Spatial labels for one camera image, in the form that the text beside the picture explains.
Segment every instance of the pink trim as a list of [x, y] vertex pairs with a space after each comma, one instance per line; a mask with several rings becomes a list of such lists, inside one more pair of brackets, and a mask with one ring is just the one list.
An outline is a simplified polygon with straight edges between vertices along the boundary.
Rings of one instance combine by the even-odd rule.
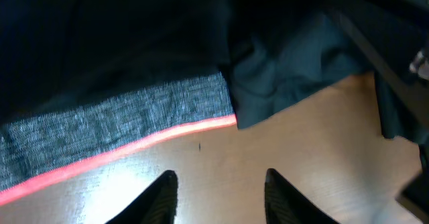
[[93, 168], [97, 168], [114, 160], [123, 158], [129, 154], [144, 150], [160, 142], [164, 142], [166, 140], [180, 137], [189, 133], [196, 133], [199, 131], [216, 129], [220, 127], [228, 127], [235, 125], [236, 123], [237, 120], [235, 119], [235, 115], [229, 115], [194, 123], [185, 123], [159, 131], [157, 133], [153, 133], [135, 142], [131, 142], [125, 146], [119, 147], [116, 150], [99, 154], [98, 156], [93, 156], [85, 160], [57, 168], [55, 170], [51, 170], [47, 173], [30, 178], [29, 180], [26, 180], [25, 182], [22, 182], [21, 184], [18, 184], [14, 187], [3, 190], [0, 192], [0, 206], [12, 201], [16, 201], [21, 197], [72, 178], [78, 174], [92, 170]]

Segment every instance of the wooden surface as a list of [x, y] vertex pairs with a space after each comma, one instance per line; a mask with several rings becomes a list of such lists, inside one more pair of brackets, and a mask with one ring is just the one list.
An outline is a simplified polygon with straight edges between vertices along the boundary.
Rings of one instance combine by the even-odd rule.
[[265, 223], [268, 168], [341, 223], [419, 223], [394, 199], [418, 149], [383, 139], [377, 111], [372, 76], [352, 76], [249, 129], [173, 139], [0, 207], [0, 223], [104, 223], [167, 169], [175, 223]]

